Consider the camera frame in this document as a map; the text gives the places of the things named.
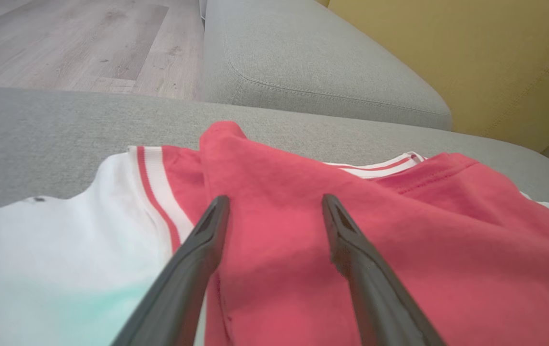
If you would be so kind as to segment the large grey sofa seat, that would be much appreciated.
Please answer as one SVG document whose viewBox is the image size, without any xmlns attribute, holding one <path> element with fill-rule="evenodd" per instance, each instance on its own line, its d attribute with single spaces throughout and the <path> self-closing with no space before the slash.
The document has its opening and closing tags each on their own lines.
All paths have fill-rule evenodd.
<svg viewBox="0 0 549 346">
<path fill-rule="evenodd" d="M 128 146 L 196 149 L 214 122 L 324 162 L 364 166 L 404 152 L 459 152 L 549 202 L 549 159 L 514 144 L 403 124 L 131 94 L 0 88 L 0 207 L 37 196 L 70 198 L 99 164 Z"/>
</svg>

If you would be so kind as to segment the red white basketball jersey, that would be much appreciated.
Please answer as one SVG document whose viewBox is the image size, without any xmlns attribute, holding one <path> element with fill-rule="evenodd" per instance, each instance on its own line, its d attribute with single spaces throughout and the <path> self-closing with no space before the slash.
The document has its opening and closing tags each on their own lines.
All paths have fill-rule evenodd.
<svg viewBox="0 0 549 346">
<path fill-rule="evenodd" d="M 549 346 L 549 203 L 459 153 L 369 166 L 321 163 L 213 124 L 200 148 L 131 147 L 68 199 L 0 208 L 0 346 L 110 346 L 230 197 L 207 293 L 206 344 L 358 346 L 329 259 L 334 194 L 450 346 Z"/>
</svg>

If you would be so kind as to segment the grey sofa seat cushion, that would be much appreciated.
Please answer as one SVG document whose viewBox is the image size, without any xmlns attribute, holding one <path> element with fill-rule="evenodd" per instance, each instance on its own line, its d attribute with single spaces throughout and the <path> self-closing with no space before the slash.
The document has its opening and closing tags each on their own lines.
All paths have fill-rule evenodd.
<svg viewBox="0 0 549 346">
<path fill-rule="evenodd" d="M 204 101 L 452 129 L 436 90 L 316 0 L 201 1 Z"/>
</svg>

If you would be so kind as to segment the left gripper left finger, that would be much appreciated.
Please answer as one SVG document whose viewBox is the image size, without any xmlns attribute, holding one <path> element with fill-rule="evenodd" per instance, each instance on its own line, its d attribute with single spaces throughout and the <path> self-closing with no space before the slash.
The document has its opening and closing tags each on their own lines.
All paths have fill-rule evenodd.
<svg viewBox="0 0 549 346">
<path fill-rule="evenodd" d="M 111 346 L 194 346 L 210 277 L 224 250 L 230 199 L 215 197 Z"/>
</svg>

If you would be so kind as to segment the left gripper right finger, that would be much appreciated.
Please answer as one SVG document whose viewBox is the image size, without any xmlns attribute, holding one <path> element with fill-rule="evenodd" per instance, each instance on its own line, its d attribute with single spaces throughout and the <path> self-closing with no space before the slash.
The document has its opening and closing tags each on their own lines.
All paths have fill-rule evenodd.
<svg viewBox="0 0 549 346">
<path fill-rule="evenodd" d="M 322 199 L 330 259 L 347 280 L 362 346 L 446 346 L 342 202 Z"/>
</svg>

